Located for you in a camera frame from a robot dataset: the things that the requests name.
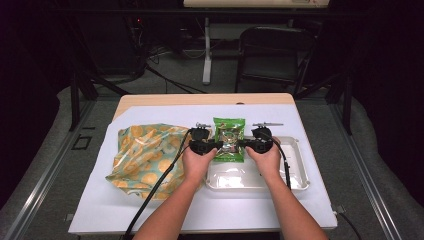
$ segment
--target dark wall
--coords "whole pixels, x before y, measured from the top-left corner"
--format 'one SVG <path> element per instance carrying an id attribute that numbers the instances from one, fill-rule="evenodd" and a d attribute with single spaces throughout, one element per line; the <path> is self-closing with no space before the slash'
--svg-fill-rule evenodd
<path id="1" fill-rule="evenodd" d="M 36 6 L 3 2 L 0 11 L 2 207 L 50 130 L 59 109 L 56 94 L 69 77 Z"/>
<path id="2" fill-rule="evenodd" d="M 354 77 L 378 150 L 411 195 L 424 206 L 423 4 L 402 2 L 378 32 Z"/>

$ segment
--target plastic bag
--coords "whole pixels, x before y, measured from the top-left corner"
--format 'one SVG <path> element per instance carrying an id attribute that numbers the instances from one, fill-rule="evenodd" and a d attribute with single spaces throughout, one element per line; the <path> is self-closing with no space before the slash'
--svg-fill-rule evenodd
<path id="1" fill-rule="evenodd" d="M 118 132 L 112 173 L 106 179 L 127 194 L 146 198 L 174 160 L 187 128 L 166 124 L 131 126 Z M 184 179 L 182 161 L 164 179 L 153 199 L 166 199 Z"/>
<path id="2" fill-rule="evenodd" d="M 244 138 L 245 119 L 243 118 L 214 118 L 215 142 L 223 141 L 214 161 L 216 162 L 244 162 L 243 150 L 238 140 Z"/>

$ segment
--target controller cable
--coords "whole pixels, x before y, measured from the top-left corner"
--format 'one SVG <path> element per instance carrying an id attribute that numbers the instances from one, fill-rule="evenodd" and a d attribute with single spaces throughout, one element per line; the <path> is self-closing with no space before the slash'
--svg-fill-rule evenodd
<path id="1" fill-rule="evenodd" d="M 141 213 L 144 211 L 144 209 L 146 208 L 147 204 L 150 202 L 150 200 L 152 199 L 153 195 L 156 193 L 156 191 L 158 190 L 159 186 L 162 184 L 163 180 L 166 178 L 166 176 L 168 175 L 168 173 L 172 171 L 172 169 L 174 168 L 175 163 L 178 161 L 178 159 L 180 158 L 181 154 L 187 148 L 186 147 L 186 148 L 183 149 L 183 146 L 184 146 L 184 143 L 185 143 L 185 141 L 187 139 L 188 134 L 191 133 L 191 132 L 192 132 L 192 130 L 190 129 L 184 135 L 183 141 L 181 142 L 181 145 L 180 145 L 180 148 L 178 149 L 177 155 L 175 156 L 174 160 L 169 165 L 169 167 L 162 174 L 162 176 L 159 178 L 159 180 L 156 182 L 155 186 L 150 191 L 150 193 L 147 196 L 146 200 L 144 200 L 143 205 L 141 205 L 140 209 L 135 214 L 133 220 L 131 221 L 130 225 L 127 228 L 127 231 L 125 232 L 125 235 L 123 237 L 124 240 L 131 240 L 132 239 L 132 237 L 131 237 L 130 234 L 131 234 L 131 231 L 132 231 L 132 229 L 134 227 L 134 224 L 137 222 L 137 220 L 140 217 Z"/>
<path id="2" fill-rule="evenodd" d="M 287 187 L 291 190 L 291 183 L 290 183 L 290 172 L 289 172 L 289 163 L 287 162 L 287 158 L 286 155 L 284 154 L 283 149 L 281 148 L 281 145 L 279 142 L 277 142 L 272 136 L 269 136 L 266 133 L 263 132 L 259 132 L 260 134 L 262 134 L 263 136 L 269 138 L 272 142 L 275 143 L 275 145 L 277 145 L 278 150 L 280 150 L 281 155 L 283 156 L 283 161 L 284 161 L 284 172 L 286 173 L 286 185 Z"/>

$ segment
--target clear plastic tray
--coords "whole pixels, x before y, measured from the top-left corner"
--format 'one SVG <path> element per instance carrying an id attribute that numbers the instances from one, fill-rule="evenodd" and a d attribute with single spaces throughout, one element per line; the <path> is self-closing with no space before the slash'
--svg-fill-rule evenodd
<path id="1" fill-rule="evenodd" d="M 298 140 L 285 136 L 278 138 L 290 166 L 292 190 L 306 190 L 310 182 L 300 154 Z M 280 166 L 281 178 L 286 181 L 283 158 L 281 158 Z M 263 191 L 268 188 L 255 162 L 246 152 L 244 152 L 243 163 L 212 161 L 206 177 L 206 186 L 216 191 Z"/>

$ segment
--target crumpled plastic bag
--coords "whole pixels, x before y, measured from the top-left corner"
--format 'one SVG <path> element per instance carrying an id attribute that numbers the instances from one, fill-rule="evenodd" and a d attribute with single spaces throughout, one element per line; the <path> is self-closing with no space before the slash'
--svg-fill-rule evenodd
<path id="1" fill-rule="evenodd" d="M 106 179 L 127 194 L 146 198 L 177 155 L 188 128 L 166 124 L 138 125 L 118 132 L 119 152 Z M 163 200 L 181 184 L 181 160 L 163 180 L 153 199 Z"/>

